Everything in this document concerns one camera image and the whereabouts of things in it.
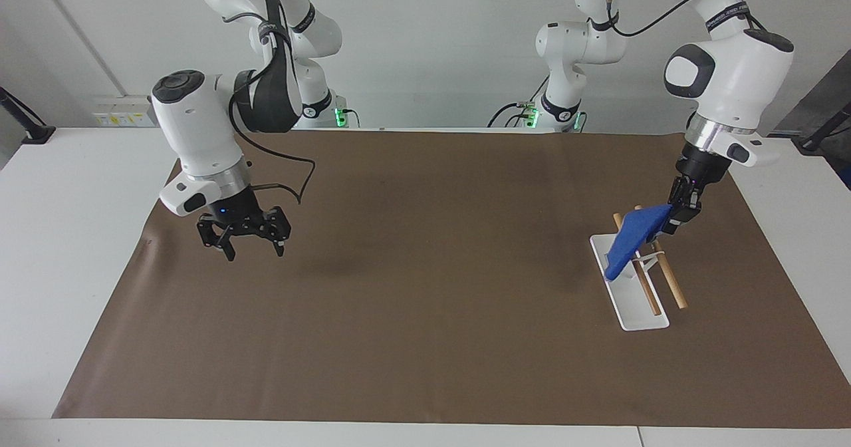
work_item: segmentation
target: brown tabletop covering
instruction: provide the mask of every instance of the brown tabletop covering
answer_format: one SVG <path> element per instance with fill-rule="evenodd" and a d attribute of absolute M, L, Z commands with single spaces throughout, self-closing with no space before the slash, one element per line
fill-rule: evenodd
<path fill-rule="evenodd" d="M 151 213 L 55 417 L 851 428 L 851 387 L 726 178 L 623 332 L 588 238 L 668 198 L 683 137 L 291 132 L 285 258 Z M 256 184 L 306 167 L 246 150 Z"/>

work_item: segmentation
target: wooden handle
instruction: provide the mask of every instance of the wooden handle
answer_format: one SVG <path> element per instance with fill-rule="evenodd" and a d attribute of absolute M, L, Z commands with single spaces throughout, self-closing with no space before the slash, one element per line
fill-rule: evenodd
<path fill-rule="evenodd" d="M 636 206 L 636 210 L 640 210 L 641 208 L 640 204 Z M 674 275 L 671 263 L 668 262 L 668 256 L 666 256 L 665 253 L 662 253 L 662 244 L 659 241 L 653 241 L 651 246 L 653 246 L 654 251 L 659 253 L 656 255 L 656 260 L 659 261 L 659 266 L 662 267 L 662 274 L 665 275 L 665 281 L 668 283 L 668 287 L 671 287 L 671 293 L 674 295 L 675 301 L 677 301 L 677 307 L 680 309 L 689 307 L 689 302 L 686 301 L 686 296 L 683 294 L 683 289 L 680 287 L 680 283 Z"/>
<path fill-rule="evenodd" d="M 618 231 L 624 225 L 624 217 L 620 213 L 614 214 L 614 225 L 618 226 Z M 662 309 L 659 308 L 659 303 L 656 302 L 656 296 L 653 295 L 653 289 L 650 289 L 650 282 L 647 280 L 647 273 L 644 272 L 644 266 L 638 259 L 632 260 L 632 266 L 636 269 L 638 281 L 641 281 L 641 287 L 644 289 L 644 295 L 647 297 L 647 302 L 650 302 L 650 309 L 654 316 L 661 316 Z"/>

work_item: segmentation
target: power outlet strip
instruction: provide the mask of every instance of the power outlet strip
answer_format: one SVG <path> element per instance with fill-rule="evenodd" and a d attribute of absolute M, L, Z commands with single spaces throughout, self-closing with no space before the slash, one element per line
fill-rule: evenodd
<path fill-rule="evenodd" d="M 122 128 L 154 128 L 158 125 L 151 102 L 146 96 L 95 98 L 92 116 L 99 126 Z"/>

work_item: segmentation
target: black pole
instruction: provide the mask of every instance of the black pole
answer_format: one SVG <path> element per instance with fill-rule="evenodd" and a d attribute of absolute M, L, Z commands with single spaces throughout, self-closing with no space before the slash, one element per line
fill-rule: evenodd
<path fill-rule="evenodd" d="M 827 120 L 814 134 L 811 134 L 806 140 L 800 141 L 798 144 L 800 149 L 808 151 L 818 150 L 824 138 L 832 134 L 833 130 L 839 128 L 839 125 L 845 122 L 845 120 L 848 120 L 849 117 L 851 117 L 851 102 L 846 104 L 842 110 L 839 110 L 839 113 L 834 114 L 832 118 Z"/>
<path fill-rule="evenodd" d="M 24 141 L 21 141 L 23 144 L 47 143 L 51 135 L 56 131 L 54 126 L 39 126 L 33 122 L 30 116 L 27 116 L 27 113 L 21 110 L 21 107 L 18 106 L 17 102 L 9 96 L 9 93 L 2 86 L 0 86 L 0 104 L 3 105 L 4 110 L 12 114 L 12 117 L 27 130 L 27 137 L 24 138 Z"/>

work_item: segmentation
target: white tray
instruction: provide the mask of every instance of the white tray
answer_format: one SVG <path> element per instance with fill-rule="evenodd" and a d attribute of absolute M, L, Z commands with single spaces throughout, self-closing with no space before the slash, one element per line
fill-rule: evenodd
<path fill-rule="evenodd" d="M 656 286 L 653 286 L 653 280 L 650 279 L 650 274 L 647 274 L 650 289 L 653 291 L 653 296 L 656 298 L 656 303 L 659 305 L 662 314 L 659 316 L 653 315 L 653 310 L 650 308 L 650 302 L 647 301 L 647 296 L 644 295 L 641 281 L 638 280 L 636 270 L 632 262 L 626 265 L 624 271 L 618 277 L 609 281 L 606 279 L 604 272 L 608 267 L 608 259 L 606 254 L 612 248 L 616 234 L 598 234 L 590 237 L 590 246 L 594 250 L 596 264 L 600 268 L 602 280 L 606 283 L 608 289 L 608 297 L 614 305 L 614 312 L 618 315 L 620 326 L 623 330 L 650 330 L 650 329 L 665 329 L 671 323 L 668 322 L 668 314 L 665 313 L 665 308 L 662 307 L 662 302 L 659 301 L 659 295 L 656 293 Z"/>

